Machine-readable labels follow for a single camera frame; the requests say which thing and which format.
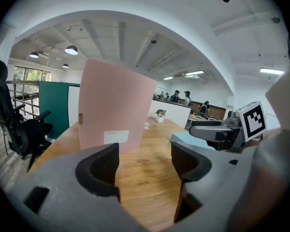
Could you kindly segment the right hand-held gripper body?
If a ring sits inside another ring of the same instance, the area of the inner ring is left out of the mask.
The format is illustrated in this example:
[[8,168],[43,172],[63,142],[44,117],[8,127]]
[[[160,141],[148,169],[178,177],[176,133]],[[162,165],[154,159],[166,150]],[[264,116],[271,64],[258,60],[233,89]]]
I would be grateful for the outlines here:
[[229,142],[231,152],[240,152],[250,141],[257,139],[266,131],[266,121],[260,101],[251,102],[237,110],[228,112],[224,120],[232,130]]

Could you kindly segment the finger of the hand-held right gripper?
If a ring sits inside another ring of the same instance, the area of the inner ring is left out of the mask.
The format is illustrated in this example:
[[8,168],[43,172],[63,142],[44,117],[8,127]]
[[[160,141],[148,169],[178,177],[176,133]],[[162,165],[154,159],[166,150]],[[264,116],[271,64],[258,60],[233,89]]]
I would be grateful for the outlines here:
[[191,122],[191,126],[223,126],[224,122],[219,120],[196,120]]
[[229,126],[192,126],[190,135],[203,139],[218,151],[242,151],[242,129]]

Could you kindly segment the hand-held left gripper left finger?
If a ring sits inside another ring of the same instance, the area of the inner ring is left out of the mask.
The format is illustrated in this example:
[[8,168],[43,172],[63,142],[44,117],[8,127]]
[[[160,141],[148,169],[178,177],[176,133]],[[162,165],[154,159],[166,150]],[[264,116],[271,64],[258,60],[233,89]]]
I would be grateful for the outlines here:
[[143,232],[121,206],[115,186],[117,143],[53,158],[6,196],[39,232]]

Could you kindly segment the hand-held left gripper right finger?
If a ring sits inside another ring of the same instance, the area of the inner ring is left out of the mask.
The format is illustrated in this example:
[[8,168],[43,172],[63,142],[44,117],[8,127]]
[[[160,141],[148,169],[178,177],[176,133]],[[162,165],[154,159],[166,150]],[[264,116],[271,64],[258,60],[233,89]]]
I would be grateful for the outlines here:
[[172,142],[172,164],[181,181],[174,223],[200,209],[253,154],[252,149],[238,154]]

